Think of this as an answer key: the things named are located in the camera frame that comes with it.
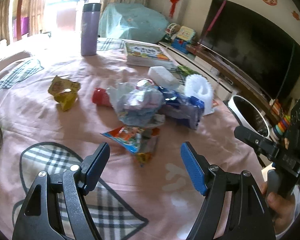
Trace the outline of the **person's right hand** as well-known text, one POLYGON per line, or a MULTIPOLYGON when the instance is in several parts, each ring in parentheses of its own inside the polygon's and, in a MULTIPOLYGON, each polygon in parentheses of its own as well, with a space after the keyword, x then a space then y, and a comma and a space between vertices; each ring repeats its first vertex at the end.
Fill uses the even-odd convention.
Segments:
POLYGON ((273 224, 275 233, 278 235, 284 232, 294 219, 295 196, 292 194, 283 198, 277 193, 270 192, 266 200, 268 206, 275 212, 273 224))

